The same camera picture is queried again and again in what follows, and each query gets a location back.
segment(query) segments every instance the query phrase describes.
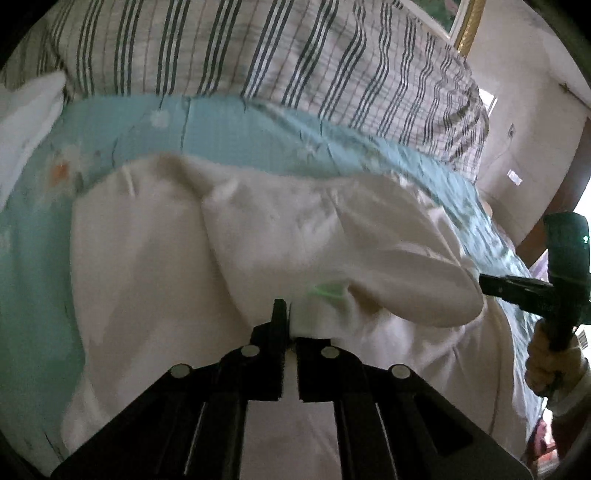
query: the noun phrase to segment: sleeve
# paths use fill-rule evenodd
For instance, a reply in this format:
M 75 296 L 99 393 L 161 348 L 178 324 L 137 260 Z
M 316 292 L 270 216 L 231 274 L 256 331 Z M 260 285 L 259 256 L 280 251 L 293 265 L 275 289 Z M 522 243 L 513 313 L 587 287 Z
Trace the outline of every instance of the sleeve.
M 552 435 L 556 441 L 558 457 L 563 458 L 591 413 L 591 369 L 587 371 L 577 386 L 564 397 L 555 395 L 548 400 L 548 409 L 553 413 Z

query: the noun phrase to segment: screw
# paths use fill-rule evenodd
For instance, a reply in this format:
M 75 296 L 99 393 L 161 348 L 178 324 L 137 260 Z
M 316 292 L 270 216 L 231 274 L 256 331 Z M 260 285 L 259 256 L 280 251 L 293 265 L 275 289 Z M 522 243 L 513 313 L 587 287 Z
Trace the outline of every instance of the screw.
M 320 354 L 324 358 L 337 358 L 339 356 L 339 351 L 333 346 L 325 346 L 321 351 Z
M 257 347 L 256 345 L 245 345 L 240 350 L 240 353 L 243 356 L 252 357 L 252 356 L 257 356 L 260 351 L 261 351 L 261 349 L 259 347 Z
M 187 364 L 176 364 L 169 372 L 174 378 L 184 378 L 191 373 L 191 367 Z
M 406 365 L 394 365 L 390 371 L 395 378 L 399 380 L 404 380 L 405 378 L 410 377 L 410 369 Z

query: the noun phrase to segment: striped pillowcase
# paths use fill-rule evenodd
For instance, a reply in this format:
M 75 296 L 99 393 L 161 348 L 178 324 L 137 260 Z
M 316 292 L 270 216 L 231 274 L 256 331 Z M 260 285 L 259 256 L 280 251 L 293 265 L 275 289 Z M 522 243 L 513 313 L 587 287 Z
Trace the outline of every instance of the striped pillowcase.
M 14 88 L 55 69 L 72 99 L 270 100 L 413 147 L 472 181 L 488 135 L 464 59 L 399 1 L 60 0 L 0 78 Z

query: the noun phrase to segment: wall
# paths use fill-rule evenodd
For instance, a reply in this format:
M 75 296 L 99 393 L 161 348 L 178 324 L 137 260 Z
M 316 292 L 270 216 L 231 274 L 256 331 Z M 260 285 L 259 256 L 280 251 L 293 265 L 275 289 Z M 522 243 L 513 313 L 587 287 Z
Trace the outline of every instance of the wall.
M 487 1 L 468 62 L 479 86 L 498 97 L 476 185 L 519 244 L 560 186 L 589 113 L 559 84 L 576 85 L 581 96 L 588 87 L 522 0 Z M 519 186 L 507 177 L 509 169 L 523 179 Z

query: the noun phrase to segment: hand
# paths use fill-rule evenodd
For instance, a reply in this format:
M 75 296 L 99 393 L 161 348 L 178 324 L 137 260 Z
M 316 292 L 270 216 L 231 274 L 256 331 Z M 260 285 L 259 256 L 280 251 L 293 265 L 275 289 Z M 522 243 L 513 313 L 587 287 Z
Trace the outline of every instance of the hand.
M 550 341 L 542 330 L 543 322 L 541 320 L 535 324 L 534 336 L 527 348 L 530 357 L 525 363 L 525 383 L 539 395 L 552 384 L 556 372 L 561 372 L 563 382 L 559 392 L 564 397 L 583 378 L 587 362 L 575 335 L 566 350 L 551 352 Z

